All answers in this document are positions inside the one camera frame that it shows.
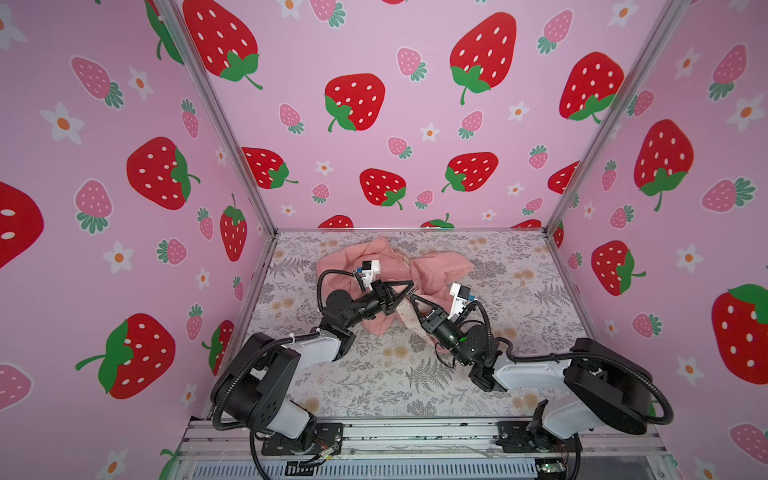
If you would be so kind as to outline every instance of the floral patterned surface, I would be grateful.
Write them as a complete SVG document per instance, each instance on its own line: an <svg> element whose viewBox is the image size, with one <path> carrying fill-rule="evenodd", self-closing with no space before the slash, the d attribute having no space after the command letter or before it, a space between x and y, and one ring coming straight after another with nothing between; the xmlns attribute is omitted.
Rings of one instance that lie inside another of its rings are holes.
<svg viewBox="0 0 768 480"><path fill-rule="evenodd" d="M248 333L279 338L317 326L314 260L377 235L410 257L464 252L475 269L462 283L484 303L494 334L510 339L518 353L566 350L584 336L541 234L445 231L281 234ZM445 368L432 346L399 321L378 338L363 328L355 334L343 359L297 372L289 398L326 417L525 416L540 399L562 395L554 389L483 392L467 377L468 367Z"/></svg>

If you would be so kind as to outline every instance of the strawberry wallpaper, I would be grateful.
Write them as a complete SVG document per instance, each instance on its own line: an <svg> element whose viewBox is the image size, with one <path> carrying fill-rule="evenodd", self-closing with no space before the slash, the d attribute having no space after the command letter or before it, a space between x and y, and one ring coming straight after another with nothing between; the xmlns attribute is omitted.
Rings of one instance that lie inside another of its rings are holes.
<svg viewBox="0 0 768 480"><path fill-rule="evenodd" d="M45 4L0 3L0 476L163 479L266 235L154 3Z"/></svg>
<svg viewBox="0 0 768 480"><path fill-rule="evenodd" d="M766 18L694 2L564 218L601 340L675 408L681 478L768 478Z"/></svg>
<svg viewBox="0 0 768 480"><path fill-rule="evenodd" d="M280 228L541 226L665 4L176 1Z"/></svg>

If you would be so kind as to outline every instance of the crumpled fabric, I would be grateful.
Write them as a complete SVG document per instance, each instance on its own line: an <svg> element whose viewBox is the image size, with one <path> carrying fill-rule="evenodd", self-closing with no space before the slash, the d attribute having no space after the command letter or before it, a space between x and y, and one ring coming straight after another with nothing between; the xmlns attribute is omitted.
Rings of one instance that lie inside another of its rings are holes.
<svg viewBox="0 0 768 480"><path fill-rule="evenodd" d="M401 250L394 250L389 241L378 237L370 243L352 245L339 252L317 260L317 275L329 269L351 272L362 266L367 260L378 260L381 273L377 280L413 280L414 293L437 303L447 311L453 298L449 292L450 284L471 272L475 266L463 255L456 252L434 252L423 257L409 258ZM334 290L346 290L352 298L362 295L360 286L354 277L346 275L327 275L323 280L323 299ZM396 319L400 319L411 331L429 343L433 340L419 324L415 312L406 299L400 303L397 311L384 316L380 313L373 320L363 320L363 328L376 336L381 336Z"/></svg>

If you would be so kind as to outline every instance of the pink garment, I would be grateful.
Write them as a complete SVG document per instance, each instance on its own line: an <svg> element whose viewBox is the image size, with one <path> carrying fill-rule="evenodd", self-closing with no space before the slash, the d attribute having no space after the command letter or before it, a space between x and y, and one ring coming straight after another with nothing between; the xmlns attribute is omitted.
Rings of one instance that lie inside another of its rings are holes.
<svg viewBox="0 0 768 480"><path fill-rule="evenodd" d="M456 252L434 252L420 258L408 258L404 252L393 250L386 238L379 237L371 243L352 245L317 260L317 274L319 276L328 269L351 272L362 266L362 262L366 260L378 260L381 263L381 273L377 280L413 280L417 294L446 310L450 310L453 300L447 286L475 268L469 260ZM353 298L362 295L357 280L351 276L326 276L323 280L323 299L334 290L346 290ZM380 313L373 320L363 320L362 326L374 335L381 336L395 318L399 318L414 333L422 338L429 338L418 321L414 322L415 314L410 302L403 300L401 307L403 304L407 304L407 309L400 308L397 313L387 317Z"/></svg>

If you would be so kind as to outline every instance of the patterned wall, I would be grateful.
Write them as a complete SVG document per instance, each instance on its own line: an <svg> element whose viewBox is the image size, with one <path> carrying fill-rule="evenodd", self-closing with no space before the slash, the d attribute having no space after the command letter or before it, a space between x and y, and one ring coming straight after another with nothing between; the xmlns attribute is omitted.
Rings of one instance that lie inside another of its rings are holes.
<svg viewBox="0 0 768 480"><path fill-rule="evenodd" d="M177 0L278 227L539 226L664 0Z"/></svg>
<svg viewBox="0 0 768 480"><path fill-rule="evenodd" d="M0 71L0 476L164 478L266 236L151 4L1 4Z"/></svg>
<svg viewBox="0 0 768 480"><path fill-rule="evenodd" d="M690 7L559 250L602 339L672 402L659 431L688 479L768 478L766 18Z"/></svg>

